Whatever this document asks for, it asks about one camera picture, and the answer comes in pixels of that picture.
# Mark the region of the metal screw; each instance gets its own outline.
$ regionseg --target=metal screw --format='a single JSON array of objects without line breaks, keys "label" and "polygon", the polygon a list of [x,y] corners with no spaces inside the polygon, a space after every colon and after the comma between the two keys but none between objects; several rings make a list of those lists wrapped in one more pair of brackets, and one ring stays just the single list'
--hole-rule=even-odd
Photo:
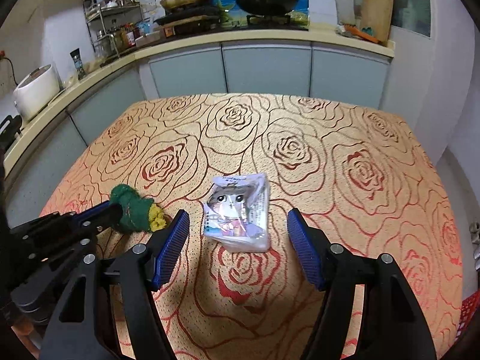
[{"label": "metal screw", "polygon": [[343,253],[343,246],[340,244],[332,244],[330,246],[330,250],[332,251],[332,253],[340,254]]},{"label": "metal screw", "polygon": [[95,261],[95,255],[94,254],[87,254],[87,256],[83,257],[83,262],[85,264],[91,264]]},{"label": "metal screw", "polygon": [[388,253],[382,254],[382,256],[380,258],[382,259],[382,261],[385,264],[390,264],[391,262],[393,262],[393,257],[390,256],[390,254],[388,254]]},{"label": "metal screw", "polygon": [[136,245],[132,248],[132,251],[133,251],[135,254],[142,254],[146,249],[147,249],[147,246],[145,246],[145,244],[136,244]]}]

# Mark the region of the light blue cabinet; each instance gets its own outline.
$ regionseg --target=light blue cabinet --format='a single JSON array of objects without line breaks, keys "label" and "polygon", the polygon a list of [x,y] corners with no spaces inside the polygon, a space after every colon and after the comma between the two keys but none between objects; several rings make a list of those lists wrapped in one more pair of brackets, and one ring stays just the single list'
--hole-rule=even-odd
[{"label": "light blue cabinet", "polygon": [[85,142],[91,144],[130,105],[145,99],[138,71],[130,69],[67,111]]},{"label": "light blue cabinet", "polygon": [[227,91],[219,45],[162,54],[150,69],[160,97]]},{"label": "light blue cabinet", "polygon": [[68,115],[63,112],[57,118],[63,121],[33,152],[7,194],[10,227],[38,218],[65,173],[86,149]]},{"label": "light blue cabinet", "polygon": [[310,97],[378,108],[388,65],[370,52],[315,45]]},{"label": "light blue cabinet", "polygon": [[308,96],[309,43],[230,43],[223,57],[229,92]]}]

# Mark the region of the cutting board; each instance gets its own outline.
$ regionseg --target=cutting board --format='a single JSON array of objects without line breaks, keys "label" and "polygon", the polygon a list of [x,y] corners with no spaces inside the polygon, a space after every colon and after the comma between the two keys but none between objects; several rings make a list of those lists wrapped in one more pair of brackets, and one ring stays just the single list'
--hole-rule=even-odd
[{"label": "cutting board", "polygon": [[386,42],[392,21],[393,0],[363,0],[360,29],[371,27],[373,36]]}]

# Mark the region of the table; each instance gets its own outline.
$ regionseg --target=table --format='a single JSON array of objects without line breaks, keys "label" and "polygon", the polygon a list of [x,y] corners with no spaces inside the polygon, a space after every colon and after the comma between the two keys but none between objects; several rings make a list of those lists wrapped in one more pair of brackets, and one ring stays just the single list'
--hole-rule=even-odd
[{"label": "table", "polygon": [[[216,175],[266,172],[267,253],[226,252],[201,235],[202,201]],[[394,256],[425,314],[440,357],[461,307],[462,261],[441,180],[409,126],[378,110],[264,94],[209,94],[140,102],[98,137],[64,176],[42,214],[81,212],[127,183],[173,217],[190,213],[190,237],[172,280],[154,295],[179,359],[298,359],[323,295],[304,279],[285,218],[298,207],[331,242]],[[117,255],[148,235],[99,237]],[[353,353],[362,287],[344,354]],[[116,320],[132,356],[121,296]]]}]

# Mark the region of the yellow sponge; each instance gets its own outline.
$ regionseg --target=yellow sponge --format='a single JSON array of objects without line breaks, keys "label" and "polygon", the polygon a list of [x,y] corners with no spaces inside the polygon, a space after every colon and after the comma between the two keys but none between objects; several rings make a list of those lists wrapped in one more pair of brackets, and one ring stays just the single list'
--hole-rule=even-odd
[{"label": "yellow sponge", "polygon": [[167,223],[163,219],[163,210],[155,203],[148,210],[148,223],[150,223],[150,231],[157,231],[167,227]]}]

